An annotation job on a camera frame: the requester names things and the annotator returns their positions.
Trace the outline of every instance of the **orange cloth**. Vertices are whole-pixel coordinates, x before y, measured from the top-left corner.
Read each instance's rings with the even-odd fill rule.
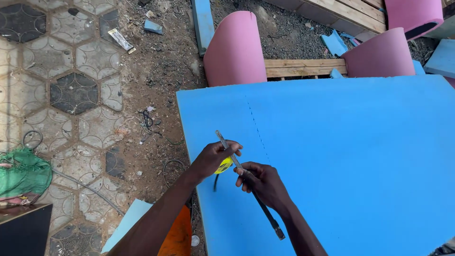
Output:
[[[169,230],[158,256],[190,256],[191,254],[191,216],[190,209],[184,205]]]

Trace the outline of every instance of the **left hand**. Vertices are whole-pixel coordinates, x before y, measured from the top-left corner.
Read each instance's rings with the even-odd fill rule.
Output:
[[[205,178],[215,173],[220,167],[221,162],[232,154],[241,156],[239,149],[243,146],[236,141],[226,140],[229,148],[224,149],[221,142],[210,143],[197,156],[196,160],[188,168],[188,173],[194,175],[197,183],[201,183]]]

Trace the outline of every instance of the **green mesh sack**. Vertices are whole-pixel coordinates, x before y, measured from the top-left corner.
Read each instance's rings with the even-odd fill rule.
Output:
[[[28,192],[41,195],[51,184],[51,164],[34,155],[30,148],[16,148],[2,154],[0,163],[12,165],[11,168],[0,167],[0,198]]]

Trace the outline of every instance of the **yellow tape measure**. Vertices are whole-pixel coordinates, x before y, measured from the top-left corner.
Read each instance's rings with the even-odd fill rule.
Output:
[[[220,174],[222,172],[224,172],[225,170],[227,170],[229,167],[232,166],[232,164],[234,163],[234,161],[232,161],[231,157],[227,157],[226,159],[224,159],[222,162],[221,162],[221,165],[220,167],[218,167],[217,171],[215,172],[215,174]]]

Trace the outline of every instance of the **dirt ground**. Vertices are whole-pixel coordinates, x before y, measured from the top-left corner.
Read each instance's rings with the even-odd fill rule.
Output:
[[[127,40],[136,47],[136,52],[122,56],[123,106],[126,127],[131,130],[120,143],[126,164],[125,180],[130,202],[139,198],[147,202],[157,201],[167,189],[164,178],[171,185],[183,167],[170,159],[181,160],[186,167],[189,159],[182,124],[176,101],[176,91],[207,86],[202,58],[199,57],[191,1],[152,0],[141,8],[134,0],[120,2],[120,28]],[[259,34],[266,59],[321,59],[332,58],[324,53],[319,38],[330,35],[331,29],[287,12],[261,0],[211,0],[215,28],[221,20],[237,10],[252,11],[258,20]],[[143,30],[145,13],[151,10],[150,18],[163,26],[163,35]],[[310,22],[314,30],[305,26]],[[434,50],[437,42],[417,39],[419,49],[413,57],[423,62]],[[349,41],[346,45],[352,48]],[[154,124],[152,132],[144,127],[142,112],[147,107]],[[201,242],[192,248],[193,255],[206,255],[200,211],[193,193],[193,234]]]

